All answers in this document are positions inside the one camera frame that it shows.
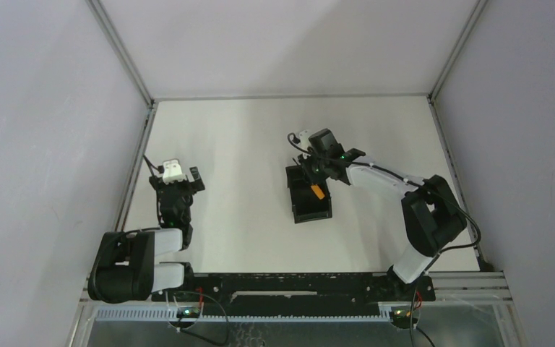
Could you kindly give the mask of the orange handled screwdriver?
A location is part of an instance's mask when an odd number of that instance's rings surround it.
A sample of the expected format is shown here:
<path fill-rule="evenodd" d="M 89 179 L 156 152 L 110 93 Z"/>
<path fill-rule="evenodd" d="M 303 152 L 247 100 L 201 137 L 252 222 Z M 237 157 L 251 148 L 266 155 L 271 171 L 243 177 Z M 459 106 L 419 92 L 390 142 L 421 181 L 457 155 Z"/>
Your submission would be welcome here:
<path fill-rule="evenodd" d="M 324 190 L 320 187 L 319 184 L 312 184 L 310 186 L 310 189 L 319 200 L 323 200 L 326 197 Z"/>

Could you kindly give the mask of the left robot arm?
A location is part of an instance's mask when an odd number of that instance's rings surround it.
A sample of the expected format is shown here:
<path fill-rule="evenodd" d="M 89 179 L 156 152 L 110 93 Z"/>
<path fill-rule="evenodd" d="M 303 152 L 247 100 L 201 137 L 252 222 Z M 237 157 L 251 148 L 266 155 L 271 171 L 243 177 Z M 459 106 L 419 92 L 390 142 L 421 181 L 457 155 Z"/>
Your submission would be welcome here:
<path fill-rule="evenodd" d="M 190 173 L 165 168 L 161 176 L 149 179 L 156 193 L 157 227 L 103 235 L 87 280 L 92 300 L 107 304 L 144 301 L 167 289 L 179 301 L 195 296 L 197 282 L 186 275 L 186 264 L 156 260 L 183 251 L 192 242 L 191 206 L 205 184 L 197 167 L 191 167 Z"/>

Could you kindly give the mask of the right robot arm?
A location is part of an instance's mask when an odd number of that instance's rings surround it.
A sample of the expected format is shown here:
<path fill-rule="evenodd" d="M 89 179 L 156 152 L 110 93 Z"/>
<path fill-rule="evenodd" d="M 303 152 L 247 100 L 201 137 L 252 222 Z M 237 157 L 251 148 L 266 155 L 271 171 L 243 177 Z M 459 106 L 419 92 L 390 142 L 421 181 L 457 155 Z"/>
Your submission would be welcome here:
<path fill-rule="evenodd" d="M 364 151 L 345 150 L 329 129 L 315 133 L 290 133 L 288 143 L 300 153 L 294 168 L 301 173 L 301 185 L 292 189 L 293 217 L 297 223 L 329 217 L 329 212 L 312 212 L 311 207 L 329 200 L 327 180 L 339 181 L 369 192 L 393 192 L 400 202 L 408 245 L 388 274 L 393 298 L 406 301 L 418 289 L 417 280 L 467 228 L 479 229 L 458 204 L 447 180 L 400 173 L 383 167 Z"/>

